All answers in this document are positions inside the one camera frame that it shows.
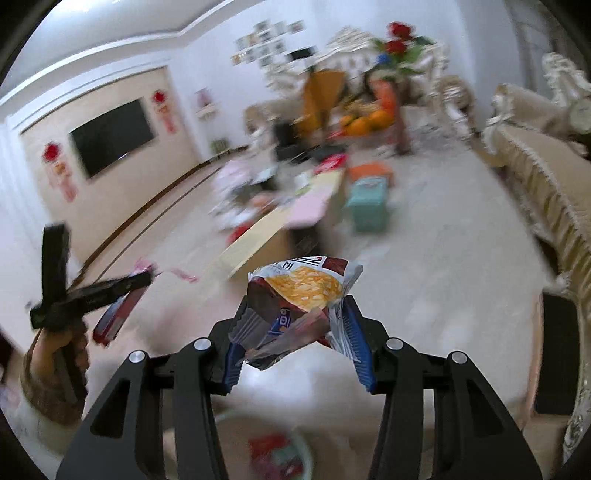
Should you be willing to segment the left hand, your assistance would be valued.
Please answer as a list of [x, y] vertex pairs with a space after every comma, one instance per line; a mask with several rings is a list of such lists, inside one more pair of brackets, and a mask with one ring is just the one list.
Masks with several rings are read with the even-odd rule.
[[32, 377], [44, 386], [58, 386], [60, 380], [56, 359], [61, 350], [68, 346], [73, 348], [74, 363], [82, 377], [85, 377], [90, 365], [87, 345], [87, 329], [80, 325], [57, 332], [41, 329], [32, 347], [29, 367]]

